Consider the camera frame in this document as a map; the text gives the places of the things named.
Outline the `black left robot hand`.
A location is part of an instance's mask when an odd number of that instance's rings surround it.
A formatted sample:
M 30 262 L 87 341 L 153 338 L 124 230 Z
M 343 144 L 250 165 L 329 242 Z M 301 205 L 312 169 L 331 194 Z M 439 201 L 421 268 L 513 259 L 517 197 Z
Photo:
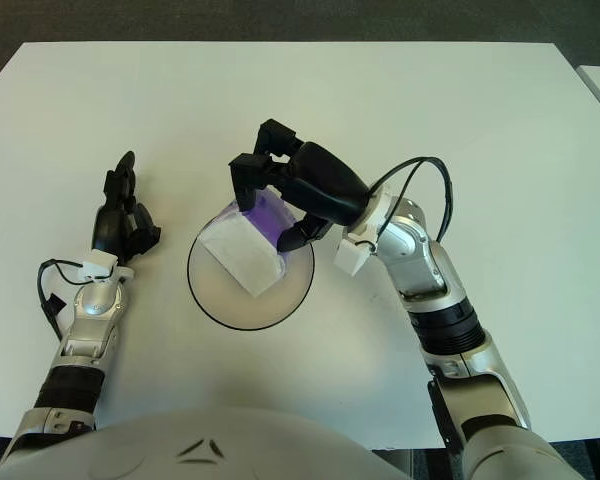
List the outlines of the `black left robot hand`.
M 121 265 L 148 252 L 161 236 L 161 228 L 135 197 L 134 165 L 135 154 L 128 151 L 107 171 L 105 202 L 97 210 L 92 234 L 91 248 L 115 255 Z

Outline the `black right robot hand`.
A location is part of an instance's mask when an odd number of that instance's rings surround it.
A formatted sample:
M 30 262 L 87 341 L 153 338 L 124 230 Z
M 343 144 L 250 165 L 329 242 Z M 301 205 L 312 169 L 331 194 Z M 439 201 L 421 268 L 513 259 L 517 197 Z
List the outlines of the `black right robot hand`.
M 323 238 L 334 224 L 353 225 L 370 199 L 369 187 L 343 161 L 274 119 L 260 125 L 254 150 L 238 155 L 229 168 L 240 211 L 251 210 L 256 192 L 272 186 L 305 213 L 278 237 L 280 252 Z

